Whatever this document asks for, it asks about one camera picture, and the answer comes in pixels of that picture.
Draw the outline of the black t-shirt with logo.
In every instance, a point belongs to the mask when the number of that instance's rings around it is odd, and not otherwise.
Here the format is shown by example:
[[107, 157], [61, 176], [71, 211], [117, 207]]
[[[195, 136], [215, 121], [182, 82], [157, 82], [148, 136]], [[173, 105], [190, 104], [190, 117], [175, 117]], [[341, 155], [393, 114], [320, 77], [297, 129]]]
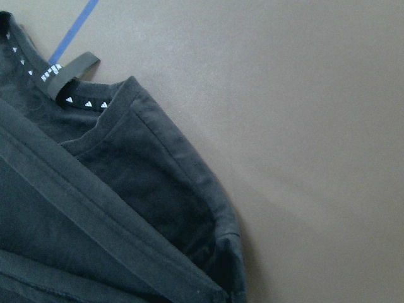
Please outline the black t-shirt with logo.
[[245, 302], [220, 183], [136, 78], [49, 64], [1, 13], [1, 301]]

